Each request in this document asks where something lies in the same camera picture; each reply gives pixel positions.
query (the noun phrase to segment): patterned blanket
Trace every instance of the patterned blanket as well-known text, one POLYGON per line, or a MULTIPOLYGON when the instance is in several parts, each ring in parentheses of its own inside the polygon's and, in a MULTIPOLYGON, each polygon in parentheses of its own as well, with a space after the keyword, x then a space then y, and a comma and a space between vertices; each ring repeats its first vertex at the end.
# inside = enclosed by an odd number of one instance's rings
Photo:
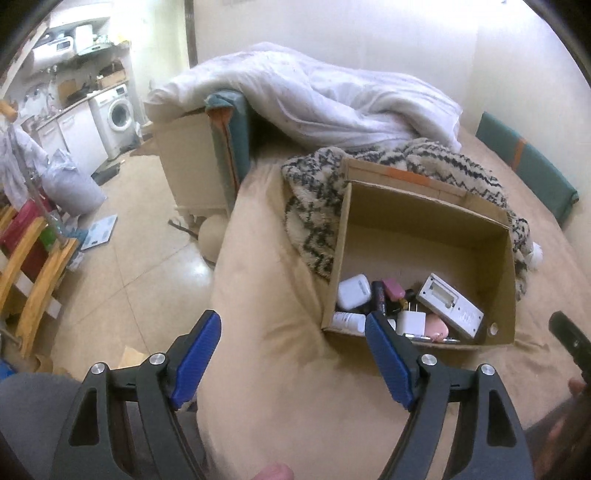
POLYGON ((490 171, 465 155, 452 153, 425 138, 412 140, 396 150, 347 153, 326 147, 311 155, 290 158, 283 164, 281 171, 294 193, 285 207, 287 234, 315 273, 329 279, 332 272, 346 184, 340 162, 347 155, 444 181, 506 210, 515 260, 515 294, 518 300, 525 294, 525 257, 532 251, 527 221, 509 208, 503 187, 490 171))

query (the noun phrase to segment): white plastic bag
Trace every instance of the white plastic bag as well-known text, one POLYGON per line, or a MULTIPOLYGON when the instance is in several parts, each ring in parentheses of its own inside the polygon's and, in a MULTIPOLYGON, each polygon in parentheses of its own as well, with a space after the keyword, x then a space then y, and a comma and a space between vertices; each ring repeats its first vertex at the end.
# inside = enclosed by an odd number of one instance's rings
POLYGON ((51 157, 41 183, 49 198, 72 217, 96 210, 107 199, 90 175, 78 170, 70 154, 62 149, 51 157))
MULTIPOLYGON (((27 167, 34 168, 39 176, 42 176, 48 167, 47 153, 18 125, 14 127, 14 133, 27 167)), ((0 136, 0 183, 11 205, 16 210, 20 210, 29 198, 29 192, 18 168, 17 159, 12 153, 12 145, 7 133, 0 136)))

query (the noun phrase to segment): bed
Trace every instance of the bed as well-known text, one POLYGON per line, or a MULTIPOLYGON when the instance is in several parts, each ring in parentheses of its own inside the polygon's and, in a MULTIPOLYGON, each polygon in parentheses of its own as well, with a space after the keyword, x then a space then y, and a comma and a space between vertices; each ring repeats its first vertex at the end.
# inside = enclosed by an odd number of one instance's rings
MULTIPOLYGON (((489 168, 512 208, 528 219, 544 261, 517 306, 514 345, 478 353, 436 352, 449 365, 483 362, 500 373, 524 427, 568 395, 578 374, 549 334, 564 311, 586 333, 590 285, 552 214, 499 157, 460 132, 462 152, 489 168)), ((197 392, 197 420, 213 478, 248 479, 284 462, 298 479, 377 478, 407 419, 391 399, 367 345, 320 331, 327 283, 310 272, 283 224, 290 192, 281 159, 302 153, 285 138, 268 141, 242 183, 215 270, 211 299, 222 338, 197 392)), ((441 476, 457 406, 430 478, 441 476)))

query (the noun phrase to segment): teal headboard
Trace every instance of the teal headboard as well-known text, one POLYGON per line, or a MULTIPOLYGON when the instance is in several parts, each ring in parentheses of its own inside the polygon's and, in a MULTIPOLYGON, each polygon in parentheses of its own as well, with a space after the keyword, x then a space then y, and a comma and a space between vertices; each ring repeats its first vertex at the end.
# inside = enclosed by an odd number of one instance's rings
POLYGON ((488 112, 482 114, 476 137, 513 169, 562 225, 579 201, 579 194, 559 170, 519 133, 488 112))
POLYGON ((232 209, 240 184, 251 167, 254 112, 246 97, 234 90, 219 90, 209 95, 205 100, 205 111, 212 129, 224 195, 232 209))

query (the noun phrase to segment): kitchen counter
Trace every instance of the kitchen counter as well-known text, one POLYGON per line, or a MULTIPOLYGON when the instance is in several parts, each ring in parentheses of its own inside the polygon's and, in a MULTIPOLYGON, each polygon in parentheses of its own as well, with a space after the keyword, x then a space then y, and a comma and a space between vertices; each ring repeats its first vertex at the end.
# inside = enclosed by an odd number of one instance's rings
POLYGON ((46 126, 46 125, 47 125, 49 122, 53 122, 55 119, 57 119, 57 118, 61 117, 62 115, 64 115, 64 114, 68 113, 70 110, 72 110, 72 109, 76 108, 76 107, 77 107, 78 105, 80 105, 81 103, 83 103, 83 102, 87 102, 89 99, 91 99, 91 98, 93 98, 93 97, 95 97, 95 96, 97 96, 97 95, 100 95, 101 93, 103 93, 103 92, 106 92, 107 90, 111 90, 111 89, 113 89, 113 88, 117 88, 118 86, 120 86, 120 85, 123 85, 124 83, 127 83, 127 80, 126 80, 126 79, 125 79, 125 80, 122 80, 121 82, 115 83, 114 85, 111 85, 110 87, 103 88, 102 90, 96 90, 96 91, 94 91, 94 92, 92 92, 92 93, 89 93, 89 94, 88 94, 88 95, 86 95, 86 97, 84 97, 83 99, 81 99, 81 100, 78 100, 76 103, 73 103, 72 105, 70 105, 70 106, 69 106, 69 107, 67 107, 67 108, 64 108, 64 109, 63 109, 63 110, 62 110, 60 113, 57 113, 57 114, 55 114, 54 116, 52 116, 52 117, 49 117, 49 118, 48 118, 48 119, 46 119, 46 120, 43 120, 43 122, 41 122, 40 124, 38 124, 38 125, 35 127, 35 130, 39 130, 39 129, 43 128, 43 127, 44 127, 44 126, 46 126))

